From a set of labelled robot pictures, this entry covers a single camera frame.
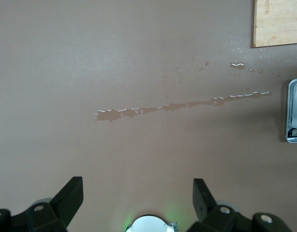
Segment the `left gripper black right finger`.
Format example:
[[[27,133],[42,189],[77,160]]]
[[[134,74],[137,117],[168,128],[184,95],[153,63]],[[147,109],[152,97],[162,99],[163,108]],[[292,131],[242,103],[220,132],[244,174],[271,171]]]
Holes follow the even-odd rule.
[[[198,221],[189,232],[290,232],[286,223],[270,213],[256,213],[248,219],[232,207],[218,204],[205,181],[193,180],[193,206]]]

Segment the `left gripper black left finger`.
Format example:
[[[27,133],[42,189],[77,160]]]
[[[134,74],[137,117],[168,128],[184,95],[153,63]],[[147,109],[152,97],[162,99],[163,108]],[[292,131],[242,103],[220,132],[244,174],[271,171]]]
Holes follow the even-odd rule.
[[[0,209],[0,232],[66,232],[83,200],[83,178],[74,176],[48,203],[35,203],[13,216]]]

